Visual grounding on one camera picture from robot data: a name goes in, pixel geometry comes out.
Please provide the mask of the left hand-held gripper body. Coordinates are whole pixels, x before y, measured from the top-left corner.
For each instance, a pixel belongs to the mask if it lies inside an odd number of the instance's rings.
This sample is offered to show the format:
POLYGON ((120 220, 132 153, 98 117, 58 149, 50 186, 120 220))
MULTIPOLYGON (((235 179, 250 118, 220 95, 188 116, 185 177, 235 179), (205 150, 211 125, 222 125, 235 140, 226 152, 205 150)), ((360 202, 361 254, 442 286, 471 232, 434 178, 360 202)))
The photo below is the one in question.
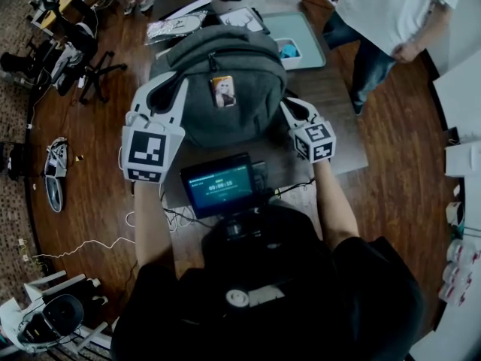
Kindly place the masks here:
POLYGON ((162 184, 185 137, 185 130, 135 111, 126 114, 120 162, 126 180, 162 184))

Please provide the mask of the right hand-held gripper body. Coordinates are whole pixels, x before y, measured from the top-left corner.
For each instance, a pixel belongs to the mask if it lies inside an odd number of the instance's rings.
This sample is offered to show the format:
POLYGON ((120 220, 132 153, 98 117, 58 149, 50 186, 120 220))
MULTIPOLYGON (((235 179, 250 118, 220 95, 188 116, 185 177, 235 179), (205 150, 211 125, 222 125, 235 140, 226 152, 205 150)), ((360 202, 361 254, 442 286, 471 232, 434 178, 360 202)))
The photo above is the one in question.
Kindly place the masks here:
POLYGON ((335 155, 337 139, 327 120, 307 122, 291 129, 295 151, 310 163, 331 159, 335 155))

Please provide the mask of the grey fabric backpack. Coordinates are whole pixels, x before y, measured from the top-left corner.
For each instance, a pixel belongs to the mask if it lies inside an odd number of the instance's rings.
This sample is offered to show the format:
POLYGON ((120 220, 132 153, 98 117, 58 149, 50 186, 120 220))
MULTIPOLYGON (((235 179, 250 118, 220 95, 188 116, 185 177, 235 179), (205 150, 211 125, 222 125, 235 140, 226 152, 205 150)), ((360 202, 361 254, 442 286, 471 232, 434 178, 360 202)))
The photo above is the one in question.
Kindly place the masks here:
POLYGON ((286 89, 277 43, 262 32, 208 26, 176 44, 166 61, 189 80, 181 125, 196 147, 225 147, 261 136, 286 89), (237 104, 216 108, 210 80, 223 76, 233 77, 237 104))

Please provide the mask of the person's right forearm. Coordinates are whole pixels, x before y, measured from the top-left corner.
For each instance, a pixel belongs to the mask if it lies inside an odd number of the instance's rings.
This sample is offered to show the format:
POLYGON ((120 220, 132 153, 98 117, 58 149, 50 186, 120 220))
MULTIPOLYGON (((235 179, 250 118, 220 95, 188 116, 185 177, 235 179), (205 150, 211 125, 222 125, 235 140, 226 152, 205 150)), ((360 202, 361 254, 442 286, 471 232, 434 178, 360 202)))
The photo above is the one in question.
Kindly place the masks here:
POLYGON ((328 160, 313 164, 316 204, 322 239, 331 250, 348 238, 359 238, 352 208, 328 160))

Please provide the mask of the person's left forearm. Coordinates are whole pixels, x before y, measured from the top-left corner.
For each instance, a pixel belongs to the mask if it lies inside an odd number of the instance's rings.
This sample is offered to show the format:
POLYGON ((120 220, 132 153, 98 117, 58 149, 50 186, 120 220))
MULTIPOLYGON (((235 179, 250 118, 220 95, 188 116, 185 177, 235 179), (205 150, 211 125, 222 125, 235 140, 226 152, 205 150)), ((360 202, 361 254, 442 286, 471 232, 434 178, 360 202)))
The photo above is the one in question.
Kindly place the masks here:
POLYGON ((138 265, 158 263, 175 272, 171 233, 159 198, 159 188, 137 181, 134 185, 135 252, 138 265))

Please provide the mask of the rectangular photo card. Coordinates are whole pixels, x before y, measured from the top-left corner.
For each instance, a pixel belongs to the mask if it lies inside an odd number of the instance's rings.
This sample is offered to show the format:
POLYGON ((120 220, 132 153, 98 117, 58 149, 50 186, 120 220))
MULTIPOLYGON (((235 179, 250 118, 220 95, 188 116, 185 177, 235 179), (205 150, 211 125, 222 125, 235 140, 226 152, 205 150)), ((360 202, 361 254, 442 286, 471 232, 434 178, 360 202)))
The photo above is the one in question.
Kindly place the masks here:
POLYGON ((213 104, 216 108, 226 108, 237 104, 232 76, 214 77, 210 80, 213 104))

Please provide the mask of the small white box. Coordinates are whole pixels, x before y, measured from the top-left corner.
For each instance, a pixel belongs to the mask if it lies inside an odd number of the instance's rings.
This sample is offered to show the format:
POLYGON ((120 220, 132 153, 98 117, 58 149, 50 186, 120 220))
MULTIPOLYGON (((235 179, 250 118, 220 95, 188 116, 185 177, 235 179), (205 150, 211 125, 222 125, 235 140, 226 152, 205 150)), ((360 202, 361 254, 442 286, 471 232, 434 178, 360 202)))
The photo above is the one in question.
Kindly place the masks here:
POLYGON ((274 41, 277 43, 277 48, 278 48, 279 54, 280 54, 280 49, 282 48, 282 46, 284 44, 294 44, 297 47, 298 52, 299 52, 298 58, 282 59, 280 57, 282 65, 287 71, 296 69, 299 66, 299 64, 302 60, 302 54, 301 54, 301 51, 298 48, 298 45, 295 43, 295 41, 291 38, 278 38, 278 39, 275 39, 274 41))

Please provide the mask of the black chest-mounted monitor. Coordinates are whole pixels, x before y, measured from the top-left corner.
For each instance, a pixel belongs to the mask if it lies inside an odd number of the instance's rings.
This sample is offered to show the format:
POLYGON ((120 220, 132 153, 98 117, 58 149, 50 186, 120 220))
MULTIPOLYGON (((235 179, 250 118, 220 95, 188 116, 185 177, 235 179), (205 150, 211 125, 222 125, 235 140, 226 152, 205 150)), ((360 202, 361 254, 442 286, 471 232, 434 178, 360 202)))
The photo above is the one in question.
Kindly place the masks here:
POLYGON ((180 178, 199 219, 236 213, 256 203, 258 192, 248 153, 183 168, 180 178))

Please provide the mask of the light plastic tray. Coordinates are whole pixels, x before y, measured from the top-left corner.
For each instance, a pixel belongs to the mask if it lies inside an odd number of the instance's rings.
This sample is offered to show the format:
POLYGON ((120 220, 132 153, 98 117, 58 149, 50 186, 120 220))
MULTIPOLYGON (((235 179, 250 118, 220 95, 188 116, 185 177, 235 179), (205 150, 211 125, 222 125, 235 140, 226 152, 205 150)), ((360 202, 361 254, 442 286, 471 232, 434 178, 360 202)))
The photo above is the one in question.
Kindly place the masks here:
POLYGON ((270 31, 270 37, 291 38, 298 45, 302 60, 296 69, 322 68, 326 58, 311 29, 307 18, 301 12, 264 14, 263 22, 270 31))

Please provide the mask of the white paper strip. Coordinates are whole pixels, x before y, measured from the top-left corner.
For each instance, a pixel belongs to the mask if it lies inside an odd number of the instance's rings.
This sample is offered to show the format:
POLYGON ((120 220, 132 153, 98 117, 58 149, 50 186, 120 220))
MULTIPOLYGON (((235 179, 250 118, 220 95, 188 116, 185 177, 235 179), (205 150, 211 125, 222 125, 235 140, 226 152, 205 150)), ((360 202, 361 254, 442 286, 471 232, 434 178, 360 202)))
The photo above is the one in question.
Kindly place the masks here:
POLYGON ((175 12, 171 13, 171 14, 166 14, 162 17, 160 17, 159 19, 160 20, 169 20, 169 19, 176 19, 178 17, 182 17, 182 16, 185 16, 187 14, 190 14, 192 13, 193 11, 196 11, 208 4, 210 4, 213 0, 196 0, 186 6, 184 6, 183 8, 180 8, 178 10, 176 10, 175 12))

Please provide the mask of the white cardboard box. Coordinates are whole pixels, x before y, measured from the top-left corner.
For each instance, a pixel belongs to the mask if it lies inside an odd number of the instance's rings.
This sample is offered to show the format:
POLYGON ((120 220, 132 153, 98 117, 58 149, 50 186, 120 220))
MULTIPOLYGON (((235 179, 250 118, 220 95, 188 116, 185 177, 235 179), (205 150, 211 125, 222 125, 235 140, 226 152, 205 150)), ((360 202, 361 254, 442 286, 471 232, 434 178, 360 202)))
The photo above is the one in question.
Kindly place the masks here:
POLYGON ((448 177, 481 176, 481 141, 445 148, 448 177))

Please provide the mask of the person's black shirt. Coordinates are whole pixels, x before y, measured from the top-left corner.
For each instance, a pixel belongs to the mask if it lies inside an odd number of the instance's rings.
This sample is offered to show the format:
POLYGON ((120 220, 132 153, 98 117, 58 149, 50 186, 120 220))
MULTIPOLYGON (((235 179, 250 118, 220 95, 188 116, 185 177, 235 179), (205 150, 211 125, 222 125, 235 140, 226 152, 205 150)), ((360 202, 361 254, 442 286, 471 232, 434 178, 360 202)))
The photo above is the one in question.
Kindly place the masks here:
POLYGON ((234 238, 202 241, 203 268, 141 267, 116 328, 113 361, 404 361, 422 322, 415 278, 393 249, 335 249, 310 218, 264 206, 234 238))

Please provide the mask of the white bottle red label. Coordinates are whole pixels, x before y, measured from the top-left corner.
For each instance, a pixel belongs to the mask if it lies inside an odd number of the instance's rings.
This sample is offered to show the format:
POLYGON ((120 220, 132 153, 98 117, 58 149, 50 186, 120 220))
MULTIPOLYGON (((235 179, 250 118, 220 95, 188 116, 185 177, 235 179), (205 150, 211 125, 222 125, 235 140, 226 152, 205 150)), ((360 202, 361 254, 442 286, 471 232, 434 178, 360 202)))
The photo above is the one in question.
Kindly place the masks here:
POLYGON ((453 262, 459 267, 472 266, 481 255, 475 245, 469 241, 455 239, 451 242, 446 252, 446 260, 453 262))
POLYGON ((457 263, 449 262, 443 271, 443 282, 454 287, 469 287, 472 283, 472 270, 457 263))
POLYGON ((448 305, 460 306, 465 301, 468 284, 443 283, 438 292, 438 298, 448 305))

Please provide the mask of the black helmet-like headset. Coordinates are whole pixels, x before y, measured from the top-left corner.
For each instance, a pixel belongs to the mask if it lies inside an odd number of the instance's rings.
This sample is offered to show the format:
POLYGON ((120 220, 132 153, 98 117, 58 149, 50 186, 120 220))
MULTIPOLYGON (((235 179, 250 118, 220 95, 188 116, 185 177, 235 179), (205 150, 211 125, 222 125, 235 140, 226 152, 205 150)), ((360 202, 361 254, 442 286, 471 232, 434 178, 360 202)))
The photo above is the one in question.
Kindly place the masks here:
POLYGON ((42 302, 20 321, 21 344, 50 344, 72 334, 82 323, 84 309, 73 295, 63 294, 42 302))

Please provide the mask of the black chest mount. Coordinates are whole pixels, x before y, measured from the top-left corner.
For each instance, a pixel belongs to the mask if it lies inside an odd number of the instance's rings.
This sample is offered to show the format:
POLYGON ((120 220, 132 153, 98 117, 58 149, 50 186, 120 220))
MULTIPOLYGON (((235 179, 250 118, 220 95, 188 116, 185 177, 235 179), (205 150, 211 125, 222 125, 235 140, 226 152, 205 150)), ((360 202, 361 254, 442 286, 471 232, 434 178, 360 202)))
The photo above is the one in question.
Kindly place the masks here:
POLYGON ((261 214, 258 208, 229 214, 219 221, 219 228, 227 241, 258 238, 262 235, 261 214))

